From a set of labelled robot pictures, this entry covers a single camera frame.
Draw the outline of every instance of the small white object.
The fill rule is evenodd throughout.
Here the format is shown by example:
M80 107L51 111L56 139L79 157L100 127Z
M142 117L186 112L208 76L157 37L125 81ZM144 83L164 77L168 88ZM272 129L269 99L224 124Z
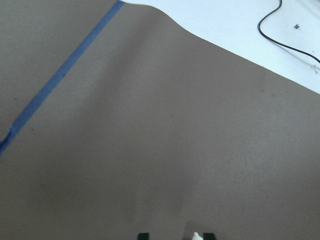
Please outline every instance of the small white object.
M202 237L199 236L198 233L194 233L192 240L204 240Z

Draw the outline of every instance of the black cord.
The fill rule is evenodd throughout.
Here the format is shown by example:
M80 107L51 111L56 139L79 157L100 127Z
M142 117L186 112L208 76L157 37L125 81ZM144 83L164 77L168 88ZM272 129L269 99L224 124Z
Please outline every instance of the black cord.
M262 36L264 36L266 39L274 42L275 44L278 44L278 45L283 46L283 47L286 47L286 48L288 48L288 49L291 49L291 50L297 51L297 52L299 52L299 53L305 54L305 55L307 55L307 56L315 59L318 63L320 63L320 60L319 60L318 58L316 58L315 56L311 55L310 53L307 53L307 52L305 52L305 51L301 51L301 50L296 49L296 48L294 48L294 47L292 47L292 46L288 46L288 45L285 45L285 44L283 44L283 43L281 43L281 42L278 42L278 41L272 39L271 37L265 35L265 34L262 32L262 30L261 30L261 24L262 24L262 22L263 22L267 17L269 17L271 14L273 14L273 13L276 12L276 11L278 11L278 10L281 8L281 6L282 6L282 0L280 0L279 6L278 6L275 10L273 10L273 11L270 12L270 13L268 13L264 18L262 18L262 19L260 20L260 22L258 23L259 33L260 33Z

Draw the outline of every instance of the black cable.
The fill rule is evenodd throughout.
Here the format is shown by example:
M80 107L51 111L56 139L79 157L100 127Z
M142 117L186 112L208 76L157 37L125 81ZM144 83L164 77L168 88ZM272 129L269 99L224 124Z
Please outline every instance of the black cable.
M276 12L276 11L278 11L278 10L281 8L281 6L282 6L282 0L280 0L279 6L278 6L275 10L273 10L273 11L270 12L270 13L268 13L264 18L262 18L262 19L260 20L260 22L258 23L259 33L260 33L262 36L264 36L266 39L274 42L275 44L278 44L278 45L283 46L283 47L286 47L286 48L288 48L288 49L291 49L291 50L297 51L297 52L299 52L299 53L305 54L305 55L307 55L307 56L315 59L318 63L320 63L320 60L319 60L318 58L316 58L315 56L311 55L310 53L307 53L307 52L305 52L305 51L301 51L301 50L296 49L296 48L294 48L294 47L292 47L292 46L288 46L288 45L285 45L285 44L283 44L283 43L281 43L281 42L278 42L278 41L272 39L271 37L265 35L265 34L262 32L262 30L261 30L261 24L262 24L262 22L263 22L267 17L269 17L271 14L273 14L273 13Z

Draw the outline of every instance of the white surface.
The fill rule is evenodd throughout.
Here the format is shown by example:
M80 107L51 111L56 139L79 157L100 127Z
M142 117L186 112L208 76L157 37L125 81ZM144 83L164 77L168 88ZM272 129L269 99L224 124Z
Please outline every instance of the white surface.
M202 237L198 235L198 233L194 233L192 240L204 240Z
M279 5L278 0L124 2L158 8L192 34L320 93L317 61L279 47L258 32L258 22ZM319 0L284 0L281 9L268 17L261 28L271 38L320 58Z

